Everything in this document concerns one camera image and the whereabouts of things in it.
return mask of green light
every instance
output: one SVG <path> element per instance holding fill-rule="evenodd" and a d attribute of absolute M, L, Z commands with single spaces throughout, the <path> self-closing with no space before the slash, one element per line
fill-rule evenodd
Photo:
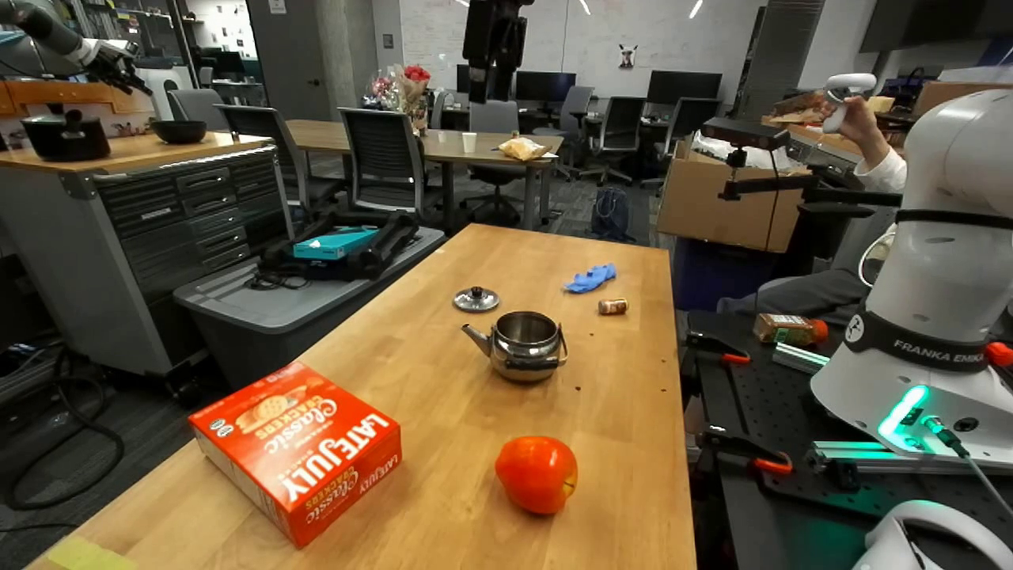
<path fill-rule="evenodd" d="M 913 416 L 913 409 L 922 406 L 922 399 L 927 396 L 927 385 L 913 385 L 901 406 L 890 409 L 890 416 L 881 423 L 881 437 L 894 440 L 897 446 L 907 446 L 907 437 L 901 434 L 901 422 L 907 422 Z"/>

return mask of wooden tabletop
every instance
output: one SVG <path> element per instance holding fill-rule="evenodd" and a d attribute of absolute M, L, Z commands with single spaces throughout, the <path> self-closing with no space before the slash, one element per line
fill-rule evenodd
<path fill-rule="evenodd" d="M 561 292 L 597 263 L 618 280 Z M 405 431 L 405 464 L 312 547 L 295 552 L 188 442 L 36 567 L 698 567 L 667 267 L 653 248 L 468 224 L 300 354 Z M 452 294 L 468 285 L 495 287 L 502 311 L 458 313 Z M 598 317 L 602 299 L 630 313 Z M 458 328 L 506 311 L 564 326 L 571 362 L 549 384 L 495 376 Z M 495 477 L 502 442 L 520 434 L 556 434 L 579 459 L 556 521 L 512 509 Z"/>
<path fill-rule="evenodd" d="M 284 121 L 293 143 L 312 153 L 351 153 L 347 125 L 338 121 Z M 466 166 L 515 166 L 502 153 L 502 143 L 512 138 L 512 134 L 480 134 L 474 153 L 463 148 L 463 131 L 427 131 L 424 134 L 424 159 L 430 163 L 466 163 Z M 564 137 L 530 137 L 546 148 L 558 153 Z"/>
<path fill-rule="evenodd" d="M 0 153 L 0 169 L 32 169 L 32 170 L 139 170 L 173 163 L 193 163 L 210 155 L 224 155 L 239 148 L 274 147 L 267 137 L 231 137 L 231 134 L 206 134 L 202 143 L 193 147 L 168 147 L 155 134 L 110 138 L 110 155 L 100 163 L 46 163 L 32 148 Z"/>

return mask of storage bin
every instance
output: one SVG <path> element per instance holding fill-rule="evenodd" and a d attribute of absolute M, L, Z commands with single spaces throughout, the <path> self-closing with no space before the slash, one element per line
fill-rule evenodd
<path fill-rule="evenodd" d="M 419 228 L 380 280 L 248 287 L 258 263 L 244 263 L 189 282 L 176 299 L 193 313 L 228 384 L 244 385 L 295 362 L 442 243 L 445 231 Z"/>

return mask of blue object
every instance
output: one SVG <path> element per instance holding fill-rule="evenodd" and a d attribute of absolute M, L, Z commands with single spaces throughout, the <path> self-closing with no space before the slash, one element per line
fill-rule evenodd
<path fill-rule="evenodd" d="M 336 263 L 366 249 L 376 235 L 380 228 L 338 228 L 334 235 L 314 235 L 307 241 L 297 241 L 293 248 L 293 256 L 312 263 Z"/>
<path fill-rule="evenodd" d="M 616 267 L 591 267 L 589 271 L 578 271 L 578 280 L 567 285 L 571 294 L 597 292 L 604 282 L 611 282 L 618 271 Z"/>

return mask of teapot lid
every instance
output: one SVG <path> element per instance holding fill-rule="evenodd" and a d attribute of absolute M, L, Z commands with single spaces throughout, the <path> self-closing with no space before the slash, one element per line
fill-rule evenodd
<path fill-rule="evenodd" d="M 452 294 L 452 308 L 466 313 L 487 313 L 502 308 L 502 294 L 491 287 L 473 285 Z"/>

